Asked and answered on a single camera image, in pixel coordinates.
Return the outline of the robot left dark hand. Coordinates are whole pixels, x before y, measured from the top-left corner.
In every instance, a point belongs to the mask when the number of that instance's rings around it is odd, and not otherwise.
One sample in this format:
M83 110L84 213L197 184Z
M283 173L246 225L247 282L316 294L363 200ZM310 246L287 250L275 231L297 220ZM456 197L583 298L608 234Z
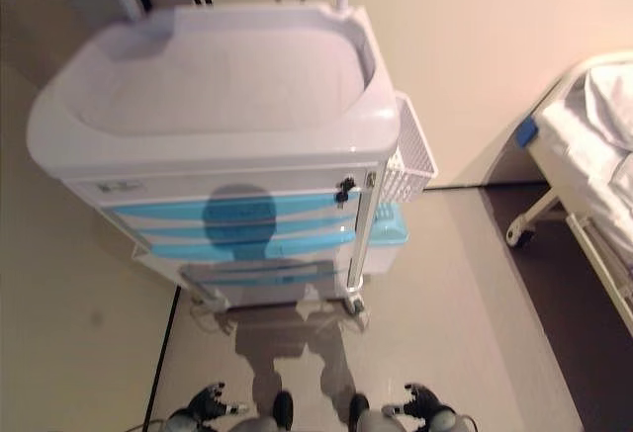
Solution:
M213 383L200 390L189 402L188 408L199 422L214 420L224 416L242 415L249 406L242 402L223 402L226 384Z

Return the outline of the robot right dark hand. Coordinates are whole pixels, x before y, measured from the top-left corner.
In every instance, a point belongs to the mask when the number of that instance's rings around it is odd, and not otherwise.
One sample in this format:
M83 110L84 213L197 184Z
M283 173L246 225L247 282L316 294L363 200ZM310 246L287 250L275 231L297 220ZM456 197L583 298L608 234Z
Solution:
M407 415L416 419L429 421L445 408L437 395L429 388L418 383L405 384L410 393L410 400L402 404L387 404L381 408L386 416Z

